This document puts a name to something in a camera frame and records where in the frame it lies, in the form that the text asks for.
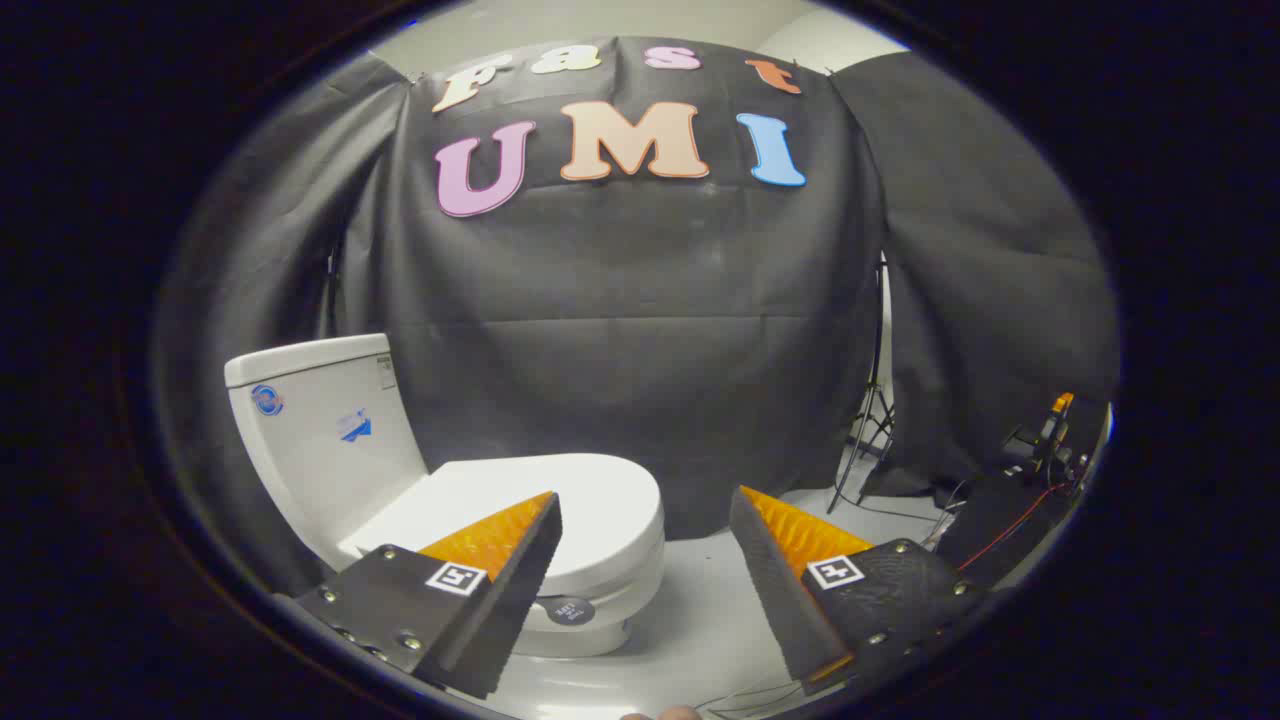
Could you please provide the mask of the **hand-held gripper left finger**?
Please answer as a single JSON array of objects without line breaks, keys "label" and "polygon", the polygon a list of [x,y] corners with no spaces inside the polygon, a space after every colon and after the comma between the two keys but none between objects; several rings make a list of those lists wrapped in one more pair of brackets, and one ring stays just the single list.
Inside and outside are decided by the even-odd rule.
[{"label": "hand-held gripper left finger", "polygon": [[417,682],[484,700],[561,542],[559,505],[548,491],[420,550],[380,544],[285,609]]}]

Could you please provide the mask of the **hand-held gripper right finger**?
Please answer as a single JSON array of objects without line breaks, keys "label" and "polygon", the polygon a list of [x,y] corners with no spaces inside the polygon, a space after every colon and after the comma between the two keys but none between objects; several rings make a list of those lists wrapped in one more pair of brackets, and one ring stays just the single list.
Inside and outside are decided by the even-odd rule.
[{"label": "hand-held gripper right finger", "polygon": [[808,694],[895,679],[988,594],[911,539],[872,544],[746,486],[733,492],[730,529],[788,675]]}]

